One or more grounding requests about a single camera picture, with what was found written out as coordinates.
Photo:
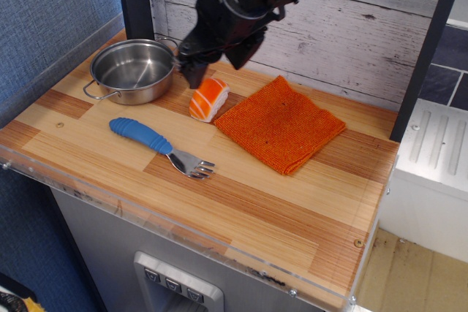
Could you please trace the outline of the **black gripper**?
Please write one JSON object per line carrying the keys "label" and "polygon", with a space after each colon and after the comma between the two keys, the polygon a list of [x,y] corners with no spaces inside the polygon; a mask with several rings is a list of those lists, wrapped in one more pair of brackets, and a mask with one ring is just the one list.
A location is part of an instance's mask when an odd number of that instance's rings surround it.
{"label": "black gripper", "polygon": [[183,40],[179,72],[190,88],[199,88],[208,60],[225,54],[241,69],[257,52],[266,26],[284,18],[285,0],[197,0],[197,23]]}

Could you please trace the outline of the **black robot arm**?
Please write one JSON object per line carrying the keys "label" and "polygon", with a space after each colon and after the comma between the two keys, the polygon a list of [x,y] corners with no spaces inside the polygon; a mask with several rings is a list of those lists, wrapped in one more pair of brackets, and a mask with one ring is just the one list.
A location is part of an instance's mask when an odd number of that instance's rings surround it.
{"label": "black robot arm", "polygon": [[298,0],[197,0],[195,27],[178,46],[180,72],[198,88],[208,66],[225,56],[235,69],[257,52],[267,26]]}

